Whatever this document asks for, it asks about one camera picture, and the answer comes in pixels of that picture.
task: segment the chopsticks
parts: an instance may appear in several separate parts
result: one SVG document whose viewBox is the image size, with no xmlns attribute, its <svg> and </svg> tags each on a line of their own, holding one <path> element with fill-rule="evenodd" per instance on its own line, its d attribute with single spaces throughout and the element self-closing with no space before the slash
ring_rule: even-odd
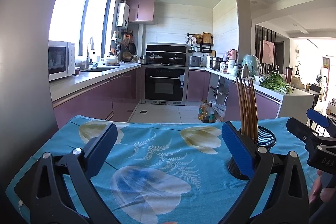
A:
<svg viewBox="0 0 336 224">
<path fill-rule="evenodd" d="M 255 90 L 252 79 L 242 80 L 239 75 L 236 77 L 236 87 L 238 92 L 241 133 L 252 139 L 257 144 L 258 142 L 258 114 L 255 98 Z"/>
</svg>

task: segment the human hand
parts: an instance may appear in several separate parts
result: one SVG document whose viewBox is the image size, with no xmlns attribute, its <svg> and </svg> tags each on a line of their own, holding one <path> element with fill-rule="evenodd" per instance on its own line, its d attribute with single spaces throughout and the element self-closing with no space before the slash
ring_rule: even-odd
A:
<svg viewBox="0 0 336 224">
<path fill-rule="evenodd" d="M 322 187 L 322 183 L 321 183 L 322 171 L 317 170 L 317 174 L 318 174 L 318 177 L 314 181 L 311 191 L 309 193 L 309 203 L 312 203 L 316 199 L 318 192 L 320 191 Z M 321 191 L 320 198 L 323 202 L 328 202 L 332 198 L 335 192 L 336 192 L 335 188 L 324 188 Z"/>
</svg>

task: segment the window frame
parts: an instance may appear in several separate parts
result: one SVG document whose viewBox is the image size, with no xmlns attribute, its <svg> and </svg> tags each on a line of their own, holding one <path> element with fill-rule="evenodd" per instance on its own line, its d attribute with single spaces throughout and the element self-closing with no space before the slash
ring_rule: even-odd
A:
<svg viewBox="0 0 336 224">
<path fill-rule="evenodd" d="M 84 25 L 85 25 L 85 18 L 86 18 L 88 3 L 89 3 L 89 0 L 85 0 L 83 14 L 82 14 L 80 35 L 79 35 L 78 56 L 83 56 L 83 34 L 84 34 Z M 105 13 L 104 13 L 103 29 L 102 29 L 101 51 L 100 51 L 101 58 L 104 57 L 104 53 L 105 53 L 106 35 L 108 31 L 107 24 L 108 24 L 109 12 L 110 12 L 110 4 L 111 4 L 111 0 L 107 0 L 106 6 L 105 6 Z"/>
</svg>

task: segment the metal pin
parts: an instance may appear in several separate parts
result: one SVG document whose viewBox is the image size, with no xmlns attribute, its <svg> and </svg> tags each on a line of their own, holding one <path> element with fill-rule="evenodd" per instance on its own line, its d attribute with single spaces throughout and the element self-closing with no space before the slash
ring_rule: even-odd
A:
<svg viewBox="0 0 336 224">
<path fill-rule="evenodd" d="M 267 152 L 267 149 L 266 149 L 265 147 L 263 147 L 263 146 L 260 146 L 260 147 L 258 148 L 258 151 L 259 151 L 259 153 L 261 153 L 261 154 L 265 154 L 265 153 Z"/>
<path fill-rule="evenodd" d="M 80 153 L 82 153 L 82 149 L 81 148 L 75 148 L 74 150 L 72 150 L 72 153 L 75 155 L 79 155 Z"/>
<path fill-rule="evenodd" d="M 47 158 L 49 158 L 50 157 L 50 153 L 49 152 L 45 152 L 45 153 L 43 153 L 43 155 L 42 155 L 42 158 L 44 158 L 44 159 L 47 159 Z"/>
<path fill-rule="evenodd" d="M 297 157 L 297 153 L 296 153 L 295 151 L 291 151 L 289 154 L 290 154 L 291 157 L 293 157 L 293 158 L 296 158 L 296 157 Z"/>
</svg>

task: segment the white microwave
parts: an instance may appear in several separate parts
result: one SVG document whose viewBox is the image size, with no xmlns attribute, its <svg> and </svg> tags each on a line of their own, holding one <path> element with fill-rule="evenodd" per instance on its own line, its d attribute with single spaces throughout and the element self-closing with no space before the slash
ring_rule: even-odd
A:
<svg viewBox="0 0 336 224">
<path fill-rule="evenodd" d="M 75 44 L 49 41 L 49 81 L 75 74 Z"/>
</svg>

